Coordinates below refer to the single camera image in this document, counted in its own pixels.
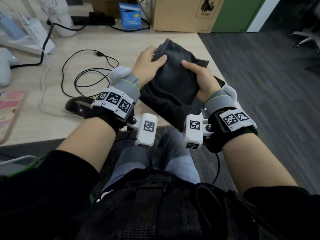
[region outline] black computer mouse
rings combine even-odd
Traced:
[[[73,97],[66,102],[65,108],[67,111],[85,117],[90,110],[90,105],[94,101],[94,98],[91,97]]]

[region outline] person's left hand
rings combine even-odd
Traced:
[[[167,56],[163,55],[156,61],[151,61],[156,48],[149,46],[139,55],[136,64],[132,68],[132,74],[136,76],[140,82],[140,88],[150,82],[156,75],[157,70],[162,67],[167,60]]]

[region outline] jeans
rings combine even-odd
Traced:
[[[159,142],[160,166],[164,171],[172,173],[177,177],[197,184],[200,177],[190,152],[183,146],[183,135],[175,130],[165,133]],[[117,161],[110,180],[102,191],[111,184],[121,179],[135,168],[148,168],[150,162],[147,149],[140,146],[131,146],[123,149]]]

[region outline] wooden desk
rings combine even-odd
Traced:
[[[23,8],[18,0],[5,0],[17,11]],[[37,3],[32,4],[38,18],[46,20],[45,14]],[[197,58],[209,60],[209,68],[213,74],[224,79],[204,44],[196,33],[174,33],[174,32],[134,32],[125,33],[113,30],[105,26],[89,26],[77,32],[73,37],[63,38],[57,34],[52,37],[56,50],[49,55],[50,69],[46,74],[46,93],[44,103],[46,106],[58,111],[65,112],[64,106],[69,97],[62,94],[61,79],[62,66],[65,61],[75,52],[82,49],[93,49],[103,52],[107,56],[117,59],[120,65],[133,67],[140,52],[150,45],[157,47],[166,38],[170,38],[185,49],[192,52]],[[22,64],[37,63],[39,56],[25,53],[10,48]],[[82,52],[75,55],[65,67],[64,90],[72,95],[79,96],[74,89],[74,79],[81,71],[88,68],[110,68],[104,57],[97,57],[93,52]],[[82,121],[76,117],[58,117],[43,113],[38,107],[41,95],[40,80],[46,69],[45,62],[41,66],[23,67],[12,70],[12,84],[7,88],[10,90],[25,90],[27,98],[22,107],[20,116],[12,129],[12,132],[3,146],[46,141],[66,138]],[[80,79],[79,85],[89,85],[101,79],[98,74],[87,74]],[[106,87],[107,81],[103,81],[93,87],[81,89],[85,95],[93,95]],[[135,106],[135,114],[155,114],[141,101]],[[158,116],[158,126],[169,125],[162,117]]]

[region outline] gray wrist strap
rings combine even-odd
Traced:
[[[235,104],[233,103],[232,97],[230,97],[222,89],[217,90],[213,94],[211,94],[205,104],[205,108],[207,109],[209,115],[213,114],[219,109],[226,107],[236,108]]]
[[[137,103],[140,97],[140,83],[138,78],[132,74],[115,82],[114,88],[124,92]]]

